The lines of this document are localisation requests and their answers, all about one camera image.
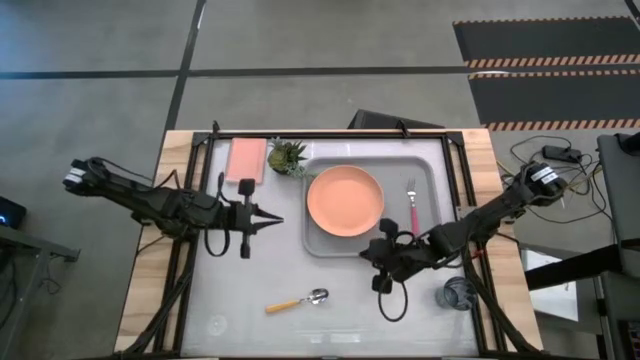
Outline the black chair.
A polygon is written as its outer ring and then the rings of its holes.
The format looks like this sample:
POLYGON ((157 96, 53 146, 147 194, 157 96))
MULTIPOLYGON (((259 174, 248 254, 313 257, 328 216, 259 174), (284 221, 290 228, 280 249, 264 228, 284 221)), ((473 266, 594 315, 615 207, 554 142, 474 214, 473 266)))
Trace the black chair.
POLYGON ((441 125, 394 115, 359 109, 348 125, 348 129, 442 129, 441 125))

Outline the grey metal table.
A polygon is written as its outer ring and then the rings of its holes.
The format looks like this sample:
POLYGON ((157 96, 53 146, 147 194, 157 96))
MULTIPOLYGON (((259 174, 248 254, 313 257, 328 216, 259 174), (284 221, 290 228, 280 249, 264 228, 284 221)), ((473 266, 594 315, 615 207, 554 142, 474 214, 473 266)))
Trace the grey metal table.
POLYGON ((80 250, 0 226, 0 359, 8 359, 52 256, 76 262, 80 250))

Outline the grey plastic tray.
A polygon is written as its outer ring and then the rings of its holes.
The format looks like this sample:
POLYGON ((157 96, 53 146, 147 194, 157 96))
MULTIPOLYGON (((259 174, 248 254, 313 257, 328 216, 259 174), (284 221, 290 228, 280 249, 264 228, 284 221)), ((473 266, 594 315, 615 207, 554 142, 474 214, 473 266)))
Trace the grey plastic tray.
POLYGON ((415 156, 320 157, 303 179, 302 244, 320 258, 359 258, 370 245, 411 247, 454 218, 442 164, 415 156))

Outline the black hazard-striped floor mat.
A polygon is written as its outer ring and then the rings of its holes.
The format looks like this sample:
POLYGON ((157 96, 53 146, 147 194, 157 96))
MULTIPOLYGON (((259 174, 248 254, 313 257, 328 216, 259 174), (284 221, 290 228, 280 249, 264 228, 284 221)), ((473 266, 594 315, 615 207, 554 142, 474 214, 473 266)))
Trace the black hazard-striped floor mat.
POLYGON ((623 16, 457 21, 470 68, 640 64, 640 28, 623 16))
POLYGON ((640 128, 640 71, 472 74, 482 126, 492 132, 640 128))

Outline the fork with pink handle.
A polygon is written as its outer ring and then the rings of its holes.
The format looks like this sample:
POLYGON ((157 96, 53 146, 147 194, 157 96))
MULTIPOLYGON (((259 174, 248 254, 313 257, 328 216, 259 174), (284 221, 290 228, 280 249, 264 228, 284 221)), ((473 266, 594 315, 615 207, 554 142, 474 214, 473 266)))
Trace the fork with pink handle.
POLYGON ((410 178, 407 182, 406 194, 410 201, 410 213, 411 213, 411 231, 414 235, 418 235, 420 232, 419 219, 417 214, 417 204, 416 204, 416 191, 415 191, 415 180, 410 178))

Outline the black device with blue light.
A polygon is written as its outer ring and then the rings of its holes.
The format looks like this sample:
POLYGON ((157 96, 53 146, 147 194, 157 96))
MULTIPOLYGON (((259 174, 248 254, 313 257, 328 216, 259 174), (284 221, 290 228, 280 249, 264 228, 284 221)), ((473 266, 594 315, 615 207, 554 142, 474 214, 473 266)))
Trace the black device with blue light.
POLYGON ((0 226, 19 229, 26 214, 24 206, 0 196, 0 226))

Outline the black aluminium table frame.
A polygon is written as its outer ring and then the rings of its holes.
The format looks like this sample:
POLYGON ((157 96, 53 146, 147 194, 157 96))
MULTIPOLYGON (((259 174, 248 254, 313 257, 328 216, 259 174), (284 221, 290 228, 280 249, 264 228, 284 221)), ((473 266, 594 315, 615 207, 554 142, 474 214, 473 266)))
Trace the black aluminium table frame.
MULTIPOLYGON (((435 136, 445 143, 446 161, 455 180, 454 195, 466 208, 485 204, 501 189, 498 166, 490 133, 484 128, 469 129, 320 129, 320 130, 173 130, 164 136, 155 179, 161 181, 176 171, 179 183, 188 188, 205 188, 215 141, 233 137, 279 137, 281 139, 339 140, 383 138, 415 140, 435 136)), ((495 300, 514 327, 534 347, 542 340, 535 319, 523 265, 513 228, 502 225, 475 261, 482 278, 492 287, 495 300)), ((134 353, 130 346, 142 334, 160 309, 179 276, 191 265, 197 250, 188 242, 174 243, 161 238, 159 230, 145 226, 139 244, 151 250, 149 258, 137 257, 121 316, 116 344, 109 360, 168 360, 179 358, 179 342, 186 324, 186 288, 172 304, 168 317, 146 350, 134 353)))

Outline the white paper sheet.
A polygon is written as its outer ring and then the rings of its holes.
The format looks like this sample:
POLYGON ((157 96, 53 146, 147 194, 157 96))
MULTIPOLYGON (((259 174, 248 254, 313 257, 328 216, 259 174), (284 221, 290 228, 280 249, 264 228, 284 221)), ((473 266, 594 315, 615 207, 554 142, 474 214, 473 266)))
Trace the white paper sheet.
MULTIPOLYGON (((560 262, 561 259, 525 249, 521 251, 525 271, 560 262)), ((530 297, 535 311, 574 322, 579 321, 576 282, 563 283, 539 290, 531 290, 530 297)))

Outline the black power adapter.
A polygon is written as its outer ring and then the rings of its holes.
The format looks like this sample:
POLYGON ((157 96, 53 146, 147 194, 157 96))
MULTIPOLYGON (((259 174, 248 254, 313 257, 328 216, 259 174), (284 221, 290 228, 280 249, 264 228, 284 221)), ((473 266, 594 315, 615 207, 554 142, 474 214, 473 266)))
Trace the black power adapter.
POLYGON ((542 156, 545 159, 567 163, 580 163, 582 160, 582 152, 580 150, 572 147, 560 147, 553 145, 543 146, 542 156))

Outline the orange round plate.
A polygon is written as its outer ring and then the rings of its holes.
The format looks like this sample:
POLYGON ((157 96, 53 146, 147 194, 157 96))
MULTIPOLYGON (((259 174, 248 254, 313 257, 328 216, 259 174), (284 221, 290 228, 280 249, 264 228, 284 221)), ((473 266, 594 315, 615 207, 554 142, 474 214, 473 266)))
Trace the orange round plate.
POLYGON ((337 165, 314 178, 306 205, 311 219, 325 232, 355 237, 369 231, 381 218, 384 191, 364 169, 337 165))

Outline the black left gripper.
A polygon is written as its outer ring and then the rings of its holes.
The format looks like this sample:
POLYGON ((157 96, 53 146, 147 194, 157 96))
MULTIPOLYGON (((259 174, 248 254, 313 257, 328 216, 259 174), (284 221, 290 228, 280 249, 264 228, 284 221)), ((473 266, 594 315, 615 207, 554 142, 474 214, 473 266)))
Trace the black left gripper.
POLYGON ((242 233, 242 242, 240 245, 240 257, 249 259, 251 256, 250 238, 259 230, 282 223, 282 217, 264 211, 258 205, 252 202, 252 196, 255 191, 254 179, 242 179, 239 182, 238 193, 243 196, 243 201, 230 201, 226 208, 226 228, 229 231, 237 231, 242 233), (260 218, 274 219, 274 221, 265 221, 252 223, 252 216, 260 218))

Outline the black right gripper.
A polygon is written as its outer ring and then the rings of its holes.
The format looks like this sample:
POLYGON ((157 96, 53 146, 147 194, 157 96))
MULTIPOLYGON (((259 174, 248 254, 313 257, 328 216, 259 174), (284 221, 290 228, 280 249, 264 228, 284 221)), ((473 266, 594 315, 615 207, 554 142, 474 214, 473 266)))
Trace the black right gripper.
POLYGON ((403 283, 425 268, 433 267, 440 257, 423 240, 416 239, 410 231, 400 231, 398 224, 382 218, 379 230, 384 238, 375 238, 368 248, 359 253, 376 271, 372 279, 372 290, 390 294, 392 283, 403 283))

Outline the succulent plant in dark pot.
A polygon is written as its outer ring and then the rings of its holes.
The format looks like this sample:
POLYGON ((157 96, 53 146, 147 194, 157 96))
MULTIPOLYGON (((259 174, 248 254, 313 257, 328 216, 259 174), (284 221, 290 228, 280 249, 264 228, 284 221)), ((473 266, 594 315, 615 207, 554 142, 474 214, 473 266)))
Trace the succulent plant in dark pot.
POLYGON ((307 148, 301 141, 291 142, 276 137, 270 140, 270 146, 271 151, 267 156, 267 163, 273 171, 280 175, 299 179, 312 176, 301 164, 306 160, 302 153, 307 148))

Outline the grey side table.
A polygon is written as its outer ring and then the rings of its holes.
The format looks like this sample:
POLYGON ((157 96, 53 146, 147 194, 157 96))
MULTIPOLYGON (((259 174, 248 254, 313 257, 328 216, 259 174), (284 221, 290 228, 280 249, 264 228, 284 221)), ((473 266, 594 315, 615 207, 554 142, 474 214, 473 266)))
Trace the grey side table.
POLYGON ((640 250, 640 132, 601 135, 597 145, 617 239, 640 250))

